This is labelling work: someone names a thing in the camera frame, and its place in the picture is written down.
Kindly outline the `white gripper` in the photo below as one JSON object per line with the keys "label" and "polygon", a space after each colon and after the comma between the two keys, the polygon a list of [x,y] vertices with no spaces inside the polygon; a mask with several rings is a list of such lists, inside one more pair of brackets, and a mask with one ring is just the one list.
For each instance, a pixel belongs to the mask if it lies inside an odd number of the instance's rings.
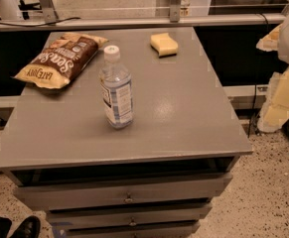
{"label": "white gripper", "polygon": [[[278,50],[278,57],[289,64],[289,14],[282,23],[258,41],[265,52]],[[289,120],[289,66],[283,73],[274,72],[269,80],[266,100],[259,112],[257,128],[264,133],[279,130]]]}

